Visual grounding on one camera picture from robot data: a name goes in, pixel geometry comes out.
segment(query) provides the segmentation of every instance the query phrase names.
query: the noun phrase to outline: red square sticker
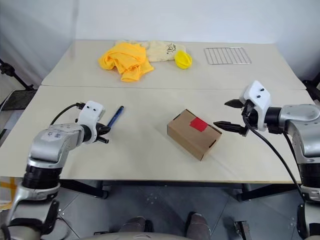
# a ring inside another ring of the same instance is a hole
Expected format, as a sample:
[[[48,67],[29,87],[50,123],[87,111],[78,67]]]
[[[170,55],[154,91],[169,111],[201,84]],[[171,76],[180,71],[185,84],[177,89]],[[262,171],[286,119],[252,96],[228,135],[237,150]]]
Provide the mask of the red square sticker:
[[[190,126],[200,132],[203,132],[207,128],[208,124],[205,121],[202,121],[200,118],[196,117],[190,122]]]

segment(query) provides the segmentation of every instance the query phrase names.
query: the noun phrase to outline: person's foot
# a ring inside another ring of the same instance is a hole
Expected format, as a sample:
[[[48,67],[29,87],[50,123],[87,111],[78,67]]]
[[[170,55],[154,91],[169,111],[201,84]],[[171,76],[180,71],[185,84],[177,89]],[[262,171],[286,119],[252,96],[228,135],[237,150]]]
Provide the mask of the person's foot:
[[[143,216],[137,216],[131,218],[125,224],[122,225],[119,232],[138,232],[142,233],[145,231],[146,219]]]
[[[200,213],[190,212],[187,224],[186,238],[192,240],[210,240],[210,227]]]

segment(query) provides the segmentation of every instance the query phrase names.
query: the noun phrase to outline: wire rack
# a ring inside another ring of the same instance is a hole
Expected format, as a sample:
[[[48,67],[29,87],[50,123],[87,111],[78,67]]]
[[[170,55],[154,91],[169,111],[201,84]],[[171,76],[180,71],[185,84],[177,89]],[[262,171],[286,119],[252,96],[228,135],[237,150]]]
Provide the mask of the wire rack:
[[[251,64],[251,60],[242,47],[210,47],[204,49],[208,64]]]

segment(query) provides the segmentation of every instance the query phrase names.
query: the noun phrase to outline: white table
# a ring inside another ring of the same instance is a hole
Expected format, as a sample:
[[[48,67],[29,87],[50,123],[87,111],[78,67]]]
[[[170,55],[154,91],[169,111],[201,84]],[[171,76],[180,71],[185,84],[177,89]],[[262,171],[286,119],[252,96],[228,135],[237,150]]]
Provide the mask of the white table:
[[[207,123],[242,124],[239,109],[224,106],[240,90],[139,89],[41,86],[0,148],[0,176],[21,177],[32,139],[66,106],[94,100],[103,104],[106,124],[120,105],[123,114],[108,133],[109,144],[83,144],[70,152],[62,179],[291,183],[279,159],[255,135],[225,132],[203,161],[167,136],[167,123],[189,109]],[[313,103],[305,90],[270,90],[274,106]],[[72,123],[78,109],[57,123]],[[279,150],[294,176],[297,165],[282,135],[264,135]]]
[[[114,41],[77,40],[43,80],[46,86],[117,87],[144,89],[243,89],[254,80],[268,90],[304,90],[273,44],[181,42],[192,56],[192,67],[178,68],[174,61],[152,62],[154,71],[139,82],[122,82],[117,70],[103,70],[98,58]],[[210,65],[204,48],[243,47],[252,64]]]

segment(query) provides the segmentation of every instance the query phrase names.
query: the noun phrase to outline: yellow towel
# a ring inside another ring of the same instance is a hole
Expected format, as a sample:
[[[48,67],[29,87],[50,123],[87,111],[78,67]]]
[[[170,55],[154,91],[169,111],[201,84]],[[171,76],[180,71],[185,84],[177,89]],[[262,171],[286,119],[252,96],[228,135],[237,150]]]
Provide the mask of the yellow towel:
[[[106,70],[116,67],[119,74],[122,74],[121,80],[124,82],[136,82],[143,74],[154,69],[147,59],[144,47],[126,42],[109,49],[98,62],[100,67]]]

